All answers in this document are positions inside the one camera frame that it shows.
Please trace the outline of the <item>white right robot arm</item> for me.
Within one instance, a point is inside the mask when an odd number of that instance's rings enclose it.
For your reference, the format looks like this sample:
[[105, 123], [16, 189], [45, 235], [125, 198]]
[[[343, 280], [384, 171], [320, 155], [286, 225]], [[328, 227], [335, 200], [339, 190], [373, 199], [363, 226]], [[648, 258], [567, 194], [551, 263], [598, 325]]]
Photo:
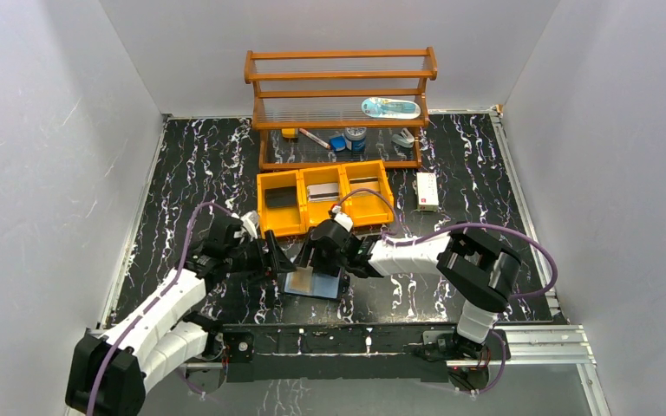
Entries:
[[521, 266], [516, 251], [489, 235], [492, 229], [490, 224], [461, 223], [410, 239], [358, 237], [340, 213], [308, 232], [293, 263], [329, 276], [345, 271], [360, 278], [421, 274], [446, 279], [465, 299], [454, 349], [474, 359], [486, 350]]

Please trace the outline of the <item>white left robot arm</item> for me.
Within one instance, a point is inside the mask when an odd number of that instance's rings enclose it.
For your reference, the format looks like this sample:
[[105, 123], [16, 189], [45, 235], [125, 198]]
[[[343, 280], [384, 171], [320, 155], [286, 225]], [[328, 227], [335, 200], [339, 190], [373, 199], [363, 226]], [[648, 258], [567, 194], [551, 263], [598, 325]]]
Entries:
[[147, 394], [193, 357], [213, 361], [228, 349], [221, 327], [195, 311], [225, 278], [271, 277], [295, 267], [272, 231], [260, 235], [258, 214], [214, 205], [208, 234], [186, 235], [180, 260], [124, 320], [75, 345], [66, 405], [85, 415], [136, 415]]

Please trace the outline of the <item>black leather card holder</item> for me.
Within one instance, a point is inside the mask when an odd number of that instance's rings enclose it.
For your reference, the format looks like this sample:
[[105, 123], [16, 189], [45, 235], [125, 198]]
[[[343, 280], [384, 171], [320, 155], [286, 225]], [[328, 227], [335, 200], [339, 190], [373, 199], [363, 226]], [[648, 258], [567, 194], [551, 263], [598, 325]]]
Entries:
[[297, 268], [286, 275], [283, 292], [294, 296], [338, 300], [346, 283], [342, 273], [332, 276], [315, 272], [311, 268]]

